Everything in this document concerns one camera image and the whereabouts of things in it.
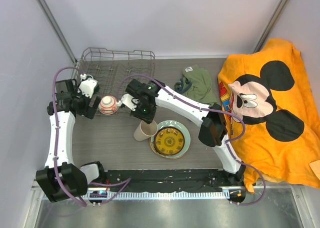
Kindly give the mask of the dark green mug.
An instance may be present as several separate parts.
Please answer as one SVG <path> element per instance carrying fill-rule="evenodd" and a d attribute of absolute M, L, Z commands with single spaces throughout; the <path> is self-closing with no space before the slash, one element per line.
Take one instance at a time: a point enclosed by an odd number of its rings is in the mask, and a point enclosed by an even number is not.
<path fill-rule="evenodd" d="M 97 86 L 94 89 L 94 93 L 98 93 L 100 91 L 100 86 L 97 84 Z"/>

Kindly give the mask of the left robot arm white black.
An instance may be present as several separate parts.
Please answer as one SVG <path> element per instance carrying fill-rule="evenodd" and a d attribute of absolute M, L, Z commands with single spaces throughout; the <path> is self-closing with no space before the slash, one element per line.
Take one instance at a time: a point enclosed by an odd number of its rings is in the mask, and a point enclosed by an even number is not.
<path fill-rule="evenodd" d="M 102 187 L 107 180 L 103 165 L 90 162 L 80 168 L 74 164 L 73 130 L 77 116 L 93 119 L 101 101 L 92 99 L 99 88 L 91 75 L 80 82 L 75 79 L 57 81 L 53 101 L 47 107 L 50 120 L 50 145 L 44 169 L 36 172 L 36 181 L 51 202 L 85 195 L 88 185 Z"/>

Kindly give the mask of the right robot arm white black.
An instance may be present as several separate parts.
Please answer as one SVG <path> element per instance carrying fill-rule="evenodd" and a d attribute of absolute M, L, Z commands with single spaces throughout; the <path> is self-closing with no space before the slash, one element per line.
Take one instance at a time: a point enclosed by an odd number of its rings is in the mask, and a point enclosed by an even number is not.
<path fill-rule="evenodd" d="M 132 79 L 119 106 L 126 106 L 131 115 L 150 124 L 157 107 L 169 109 L 194 123 L 199 128 L 199 141 L 214 149 L 226 172 L 226 180 L 238 185 L 244 179 L 245 165 L 232 147 L 225 119 L 226 111 L 218 104 L 213 106 L 193 101 L 158 80 L 141 83 Z"/>

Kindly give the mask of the green flower plate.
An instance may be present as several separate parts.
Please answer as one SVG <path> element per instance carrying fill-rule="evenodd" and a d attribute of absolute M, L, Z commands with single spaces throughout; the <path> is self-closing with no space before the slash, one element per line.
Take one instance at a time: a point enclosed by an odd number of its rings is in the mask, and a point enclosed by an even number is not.
<path fill-rule="evenodd" d="M 174 128 L 177 128 L 179 129 L 182 134 L 184 135 L 184 138 L 185 138 L 185 143 L 184 143 L 184 146 L 185 145 L 189 145 L 191 144 L 191 136 L 190 136 L 190 133 L 188 131 L 188 129 L 181 123 L 177 122 L 177 121 L 173 121 L 173 120 L 165 120 L 165 121 L 162 121 L 160 122 L 158 125 L 157 125 L 157 133 L 160 129 L 164 128 L 164 127 L 174 127 Z M 153 144 L 153 141 L 154 141 L 154 137 L 151 137 L 149 139 L 149 144 Z"/>

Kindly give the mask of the cream bird plate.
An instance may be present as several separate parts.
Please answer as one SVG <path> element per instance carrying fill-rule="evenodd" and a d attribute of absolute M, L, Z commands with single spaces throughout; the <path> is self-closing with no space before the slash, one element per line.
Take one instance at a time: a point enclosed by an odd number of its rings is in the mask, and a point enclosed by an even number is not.
<path fill-rule="evenodd" d="M 162 158 L 166 158 L 166 159 L 178 159 L 178 158 L 181 158 L 183 157 L 187 151 L 189 150 L 189 145 L 185 145 L 182 150 L 177 153 L 177 154 L 174 154 L 174 155 L 164 155 L 164 154 L 161 154 L 159 153 L 158 151 L 156 151 L 156 148 L 155 146 L 151 143 L 150 144 L 150 147 L 151 147 L 151 150 L 158 156 L 162 157 Z"/>

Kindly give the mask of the yellow patterned small plate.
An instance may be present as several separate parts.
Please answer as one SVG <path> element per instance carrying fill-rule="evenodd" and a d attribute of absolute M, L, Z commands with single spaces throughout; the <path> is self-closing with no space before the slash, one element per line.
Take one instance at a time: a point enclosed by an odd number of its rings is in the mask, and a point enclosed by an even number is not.
<path fill-rule="evenodd" d="M 176 155 L 185 145 L 182 132 L 174 127 L 164 127 L 158 131 L 153 140 L 155 150 L 162 155 Z"/>

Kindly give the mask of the white orange patterned bowl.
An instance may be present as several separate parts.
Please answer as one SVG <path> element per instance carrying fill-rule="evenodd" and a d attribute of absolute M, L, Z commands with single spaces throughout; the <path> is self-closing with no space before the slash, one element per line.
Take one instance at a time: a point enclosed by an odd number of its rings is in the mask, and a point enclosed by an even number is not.
<path fill-rule="evenodd" d="M 104 115 L 112 115 L 118 109 L 116 103 L 117 100 L 114 96 L 104 96 L 99 103 L 98 109 Z"/>

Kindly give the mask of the beige tumbler cup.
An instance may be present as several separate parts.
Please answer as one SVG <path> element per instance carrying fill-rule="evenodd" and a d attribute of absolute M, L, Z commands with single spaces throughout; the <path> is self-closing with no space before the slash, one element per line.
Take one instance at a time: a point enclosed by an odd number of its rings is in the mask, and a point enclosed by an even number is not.
<path fill-rule="evenodd" d="M 152 121 L 150 124 L 141 121 L 139 126 L 133 133 L 133 137 L 136 141 L 143 141 L 150 137 L 153 137 L 157 133 L 157 131 L 158 125 L 155 121 Z"/>

